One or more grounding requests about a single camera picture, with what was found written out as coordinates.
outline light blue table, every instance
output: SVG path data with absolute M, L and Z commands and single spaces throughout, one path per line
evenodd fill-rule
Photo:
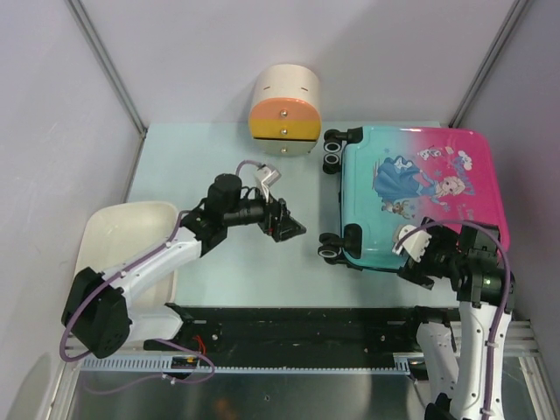
M 365 123 L 324 122 L 323 129 L 361 125 Z M 339 230 L 339 181 L 322 172 L 323 154 L 319 143 L 302 157 L 265 155 L 242 123 L 150 126 L 129 201 L 164 200 L 180 209 L 192 208 L 217 175 L 234 172 L 249 158 L 280 170 L 282 178 L 272 193 L 285 198 L 294 218 L 307 227 L 307 234 L 284 243 L 274 243 L 256 226 L 230 229 L 219 247 L 179 270 L 178 305 L 457 306 L 448 281 L 437 281 L 428 291 L 392 274 L 333 267 L 317 256 L 319 234 Z M 250 168 L 243 168 L 241 177 L 252 186 Z

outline teal and pink suitcase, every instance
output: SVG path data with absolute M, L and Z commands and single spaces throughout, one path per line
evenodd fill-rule
M 325 133 L 323 171 L 340 173 L 340 232 L 319 237 L 330 264 L 397 272 L 392 252 L 402 225 L 460 219 L 508 225 L 487 140 L 465 129 L 370 126 Z

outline metal floor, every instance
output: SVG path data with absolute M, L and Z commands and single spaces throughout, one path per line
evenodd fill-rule
M 144 374 L 82 372 L 93 389 L 113 389 Z M 423 420 L 427 382 L 403 375 L 217 374 L 200 385 L 147 381 L 114 395 L 78 386 L 72 420 Z M 506 358 L 507 420 L 536 420 L 517 358 Z

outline red wire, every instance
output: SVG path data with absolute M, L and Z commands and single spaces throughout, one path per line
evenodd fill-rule
M 199 343 L 199 351 L 202 350 L 202 354 L 205 355 L 207 353 L 207 347 L 204 345 L 204 341 L 199 335 L 195 335 L 194 339 Z

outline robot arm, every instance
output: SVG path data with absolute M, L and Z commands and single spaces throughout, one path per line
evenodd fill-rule
M 285 201 L 270 195 L 270 184 L 279 173 L 264 166 L 256 178 L 260 185 L 250 199 L 250 189 L 242 197 L 237 176 L 220 175 L 200 204 L 179 216 L 163 243 L 103 272 L 91 268 L 79 272 L 62 315 L 66 330 L 98 358 L 110 356 L 126 342 L 172 339 L 184 320 L 171 305 L 141 311 L 133 308 L 133 302 L 151 286 L 177 267 L 207 254 L 226 239 L 230 227 L 258 224 L 275 242 L 304 234 L 305 227 L 291 218 Z
M 395 242 L 400 243 L 413 228 L 402 227 L 395 236 Z M 486 226 L 486 230 L 499 237 L 496 227 Z M 429 277 L 449 277 L 459 301 L 462 332 L 459 363 L 445 313 L 416 308 L 418 316 L 413 320 L 412 328 L 424 353 L 433 400 L 426 409 L 425 419 L 503 420 L 503 349 L 514 300 L 511 283 L 505 310 L 500 315 L 495 339 L 491 343 L 496 312 L 502 311 L 506 275 L 504 269 L 498 266 L 496 245 L 474 227 L 463 227 L 457 234 L 447 227 L 436 226 L 413 234 L 405 239 L 401 247 L 394 248 L 399 254 L 403 250 L 407 251 L 409 258 L 398 273 L 400 277 L 428 289 L 433 285 Z M 491 401 L 485 404 L 488 396 L 491 396 Z

